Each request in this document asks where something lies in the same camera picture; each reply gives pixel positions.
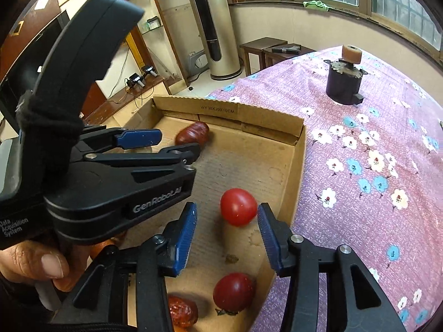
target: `human hand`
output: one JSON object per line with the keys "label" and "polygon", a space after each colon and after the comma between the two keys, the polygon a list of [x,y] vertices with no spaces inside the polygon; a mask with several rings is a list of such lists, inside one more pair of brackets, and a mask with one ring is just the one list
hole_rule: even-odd
{"label": "human hand", "polygon": [[34,285],[53,280],[68,292],[86,269],[90,246],[72,246],[64,256],[57,248],[36,241],[23,241],[0,250],[0,273],[10,282]]}

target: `white tile floor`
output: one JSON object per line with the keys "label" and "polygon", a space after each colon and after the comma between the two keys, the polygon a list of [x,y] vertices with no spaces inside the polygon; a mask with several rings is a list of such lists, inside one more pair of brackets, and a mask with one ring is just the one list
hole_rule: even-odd
{"label": "white tile floor", "polygon": [[211,79],[211,72],[209,70],[203,72],[199,79],[191,83],[193,87],[192,91],[189,91],[189,88],[180,91],[176,96],[187,96],[187,97],[200,97],[203,98],[209,95],[212,91],[217,90],[218,88],[222,88],[224,86],[230,85],[240,79],[245,77],[244,69],[240,76],[235,79],[228,79],[225,81],[216,81]]}

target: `tablecloth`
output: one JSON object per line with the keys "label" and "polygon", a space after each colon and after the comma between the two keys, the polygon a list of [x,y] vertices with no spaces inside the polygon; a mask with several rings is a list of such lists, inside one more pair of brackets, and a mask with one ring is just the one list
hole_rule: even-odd
{"label": "tablecloth", "polygon": [[[318,246],[348,244],[414,331],[443,299],[443,110],[407,76],[363,52],[364,102],[326,93],[341,47],[281,62],[207,98],[304,117],[308,143],[292,230]],[[278,331],[289,279],[275,280],[252,331]],[[320,279],[318,331],[326,330]]]}

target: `window sill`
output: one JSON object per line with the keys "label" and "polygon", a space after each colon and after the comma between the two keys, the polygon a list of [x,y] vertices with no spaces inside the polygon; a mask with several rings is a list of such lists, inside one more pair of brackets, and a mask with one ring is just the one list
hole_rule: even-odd
{"label": "window sill", "polygon": [[[246,2],[237,2],[230,3],[230,6],[243,6],[243,5],[278,5],[278,6],[288,6],[295,8],[303,8],[305,9],[302,2],[291,1],[291,0],[281,0],[281,1],[246,1]],[[309,9],[309,12],[312,13],[332,13],[340,16],[349,17],[351,19],[357,19],[371,26],[378,26],[384,31],[388,31],[389,33],[400,37],[402,41],[407,42],[410,46],[413,46],[418,52],[420,52],[423,56],[425,56],[430,62],[433,63],[437,68],[439,68],[443,72],[443,61],[440,59],[440,52],[435,49],[431,44],[428,44],[425,40],[423,40],[418,35],[415,35],[413,32],[409,31],[404,26],[397,24],[386,17],[378,14],[372,14],[372,16],[366,16],[358,13],[357,11],[352,11],[350,9],[336,9],[334,7],[329,7],[329,11],[316,11],[313,9]]]}

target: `television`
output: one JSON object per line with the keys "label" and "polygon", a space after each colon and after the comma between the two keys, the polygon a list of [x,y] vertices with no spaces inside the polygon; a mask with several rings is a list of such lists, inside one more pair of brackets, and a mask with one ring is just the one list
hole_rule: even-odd
{"label": "television", "polygon": [[63,11],[47,24],[17,57],[0,83],[0,112],[17,133],[19,99],[26,90],[34,89],[41,66],[68,22],[69,16]]}

